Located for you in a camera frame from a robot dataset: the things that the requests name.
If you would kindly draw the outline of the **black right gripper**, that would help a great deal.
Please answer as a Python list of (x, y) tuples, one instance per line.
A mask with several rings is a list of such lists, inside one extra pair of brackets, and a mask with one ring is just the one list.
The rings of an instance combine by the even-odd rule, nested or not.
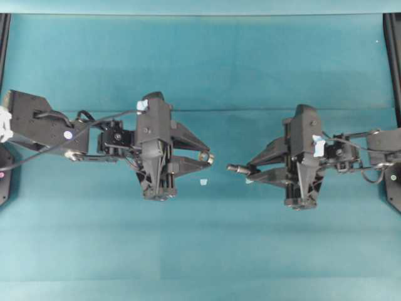
[(247, 166), (267, 166), (284, 163), (267, 171), (250, 174), (248, 181), (284, 187), (284, 205), (292, 209), (315, 209), (323, 182), (323, 170), (319, 158), (313, 156), (289, 156), (288, 141), (279, 137), (251, 159)]

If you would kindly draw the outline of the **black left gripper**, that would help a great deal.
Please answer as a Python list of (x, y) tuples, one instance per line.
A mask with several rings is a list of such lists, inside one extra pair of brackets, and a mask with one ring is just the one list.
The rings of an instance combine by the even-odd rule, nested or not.
[[(186, 126), (175, 120), (171, 121), (170, 126), (175, 149), (209, 152), (209, 147)], [(205, 161), (172, 156), (172, 146), (166, 142), (142, 143), (140, 158), (142, 167), (138, 178), (143, 197), (152, 201), (165, 201), (177, 194), (174, 176), (183, 176), (211, 167), (211, 164)]]

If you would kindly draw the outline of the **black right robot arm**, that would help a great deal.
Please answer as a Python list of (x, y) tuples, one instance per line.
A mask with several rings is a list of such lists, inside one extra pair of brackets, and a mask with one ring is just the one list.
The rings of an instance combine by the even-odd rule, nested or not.
[(294, 210), (314, 209), (329, 169), (339, 174), (359, 172), (379, 184), (400, 162), (400, 130), (327, 136), (320, 128), (287, 125), (284, 135), (270, 142), (245, 166), (232, 166), (249, 182), (283, 187), (284, 204)]

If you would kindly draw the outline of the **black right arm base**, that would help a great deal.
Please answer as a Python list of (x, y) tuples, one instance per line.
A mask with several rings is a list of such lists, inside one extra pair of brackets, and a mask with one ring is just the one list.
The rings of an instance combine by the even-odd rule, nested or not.
[(400, 214), (400, 163), (381, 163), (384, 170), (379, 184), (379, 198), (389, 208)]

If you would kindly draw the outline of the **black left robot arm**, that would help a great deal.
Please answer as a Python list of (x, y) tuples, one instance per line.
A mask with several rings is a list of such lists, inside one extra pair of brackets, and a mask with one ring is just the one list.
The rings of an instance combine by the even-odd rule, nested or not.
[(75, 119), (53, 110), (44, 97), (10, 90), (1, 102), (1, 143), (73, 162), (124, 160), (136, 173), (145, 199), (165, 201), (177, 194), (175, 179), (211, 167), (210, 148), (172, 119), (162, 92), (137, 102), (135, 130), (117, 114), (95, 119), (80, 110)]

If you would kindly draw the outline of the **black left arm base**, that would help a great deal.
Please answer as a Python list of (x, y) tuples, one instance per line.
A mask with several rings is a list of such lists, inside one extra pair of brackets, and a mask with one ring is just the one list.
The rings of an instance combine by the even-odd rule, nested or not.
[[(1, 144), (1, 168), (17, 163), (21, 158), (15, 146), (9, 143)], [(1, 210), (18, 197), (20, 180), (20, 167), (1, 171)]]

